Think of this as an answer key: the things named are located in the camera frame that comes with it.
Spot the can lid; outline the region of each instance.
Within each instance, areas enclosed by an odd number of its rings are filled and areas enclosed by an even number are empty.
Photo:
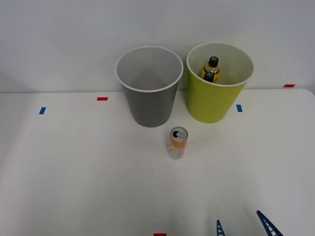
[[[175,127],[171,131],[172,138],[176,142],[182,142],[187,139],[188,132],[182,127]]]
[[[210,57],[208,65],[210,67],[217,67],[218,63],[219,63],[219,58],[217,58],[217,57]]]

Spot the black cap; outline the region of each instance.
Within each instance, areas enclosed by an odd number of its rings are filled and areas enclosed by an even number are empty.
[[[210,57],[208,65],[210,67],[217,67],[218,63],[219,63],[219,58],[217,58],[217,57]]]

